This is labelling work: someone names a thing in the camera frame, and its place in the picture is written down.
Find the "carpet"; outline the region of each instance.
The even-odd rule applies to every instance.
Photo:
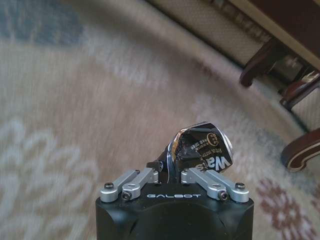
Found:
[[[303,131],[241,69],[143,1],[0,0],[0,239],[96,239],[105,182],[210,121],[255,202],[253,239],[320,236],[317,165],[290,173]]]

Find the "floor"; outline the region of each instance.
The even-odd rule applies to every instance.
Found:
[[[253,239],[319,239],[319,166],[282,166],[303,130],[267,80],[241,87],[143,1],[0,0],[0,16],[1,239],[96,239],[103,184],[202,121],[233,144],[224,175],[250,189]]]

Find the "black screw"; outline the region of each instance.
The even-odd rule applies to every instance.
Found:
[[[114,189],[114,184],[112,182],[107,182],[104,184],[104,189],[108,189],[108,190]]]
[[[218,197],[221,201],[225,201],[229,198],[229,194],[226,191],[220,191]]]
[[[236,182],[234,186],[236,189],[240,189],[240,190],[243,190],[246,188],[246,185],[242,182]]]
[[[132,197],[132,194],[131,194],[131,192],[129,192],[129,191],[124,191],[124,192],[121,194],[121,198],[122,198],[122,200],[124,200],[124,201],[129,201],[131,197]]]

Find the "dark wood chair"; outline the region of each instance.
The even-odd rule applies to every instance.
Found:
[[[317,123],[320,122],[320,105],[318,105],[318,100],[320,100],[320,76],[318,73],[314,73],[312,77],[314,79],[310,81],[303,78],[298,82],[294,82],[285,90],[280,101],[287,110],[297,116],[302,124],[306,125],[305,129],[307,130],[306,134],[288,144],[281,153],[281,161],[292,172],[302,170],[310,159],[320,155],[320,124]],[[316,123],[310,125],[303,122],[301,116],[298,115],[299,112],[294,112],[293,108],[302,101],[306,101],[308,105],[311,101],[306,98],[310,98],[311,95],[313,95],[313,98],[316,97],[316,99],[313,99],[316,109],[307,111],[316,111],[316,113],[313,112],[312,114],[318,121],[316,119]]]
[[[273,37],[245,65],[240,83],[249,87],[286,55],[299,59],[304,68],[320,71],[320,4],[314,0],[229,0]]]

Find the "wooden furniture leg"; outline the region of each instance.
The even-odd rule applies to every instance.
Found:
[[[281,153],[281,161],[292,172],[307,166],[307,161],[320,154],[320,128],[308,132],[288,144]]]
[[[240,83],[244,87],[250,87],[254,77],[265,73],[276,61],[287,54],[286,48],[277,39],[271,38],[245,65],[240,76]]]
[[[303,80],[292,83],[284,92],[280,103],[289,111],[299,101],[305,98],[315,88],[320,85],[320,77],[313,81],[305,82]]]

